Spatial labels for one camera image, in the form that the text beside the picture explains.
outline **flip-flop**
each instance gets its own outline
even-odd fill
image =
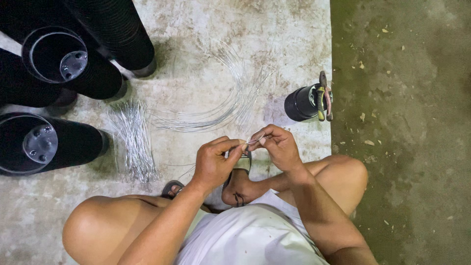
[[[236,163],[233,170],[234,169],[242,169],[242,170],[245,170],[247,172],[247,175],[248,175],[249,172],[250,172],[251,167],[252,167],[252,153],[250,151],[248,151],[247,155],[242,154],[242,157]],[[231,178],[232,178],[232,171],[229,174],[229,177],[227,178],[226,182],[224,182],[224,185],[222,186],[223,190],[229,185],[229,182],[231,181]],[[240,197],[242,199],[241,207],[245,206],[244,198],[239,193],[236,192],[233,195],[235,197],[235,200],[237,201],[237,204],[236,204],[235,207],[239,207],[239,198],[238,197]]]
[[[172,187],[173,186],[179,186],[180,189],[175,193],[174,196],[170,195],[169,192],[172,191]],[[184,188],[185,186],[179,182],[178,180],[172,180],[170,182],[168,182],[165,187],[163,188],[162,190],[162,195],[161,197],[162,198],[166,198],[166,199],[173,199],[175,198],[179,193],[180,191]]]

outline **hand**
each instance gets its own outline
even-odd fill
[[[230,140],[227,136],[202,145],[196,154],[195,174],[188,186],[196,186],[205,196],[209,195],[226,181],[246,148],[244,140]],[[224,152],[229,150],[229,156],[224,158]]]
[[[283,172],[290,172],[303,166],[298,146],[291,132],[273,124],[269,124],[261,131],[265,133],[265,136],[257,143],[249,145],[249,151],[266,148],[273,164]]]

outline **silver wire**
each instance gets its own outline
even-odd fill
[[[108,117],[114,130],[116,181],[130,183],[132,187],[138,181],[142,190],[151,192],[151,182],[159,180],[162,174],[152,156],[147,104],[138,99],[121,102],[112,106]]]
[[[263,84],[273,72],[266,74],[262,68],[250,79],[244,59],[227,43],[221,42],[224,44],[223,47],[212,56],[226,66],[233,77],[233,87],[228,97],[215,108],[204,112],[155,111],[158,113],[151,114],[154,117],[154,126],[169,131],[202,133],[217,130],[235,122],[238,133],[248,131],[253,106]],[[177,118],[168,118],[160,113],[174,115]],[[197,119],[182,119],[182,116],[197,117]]]

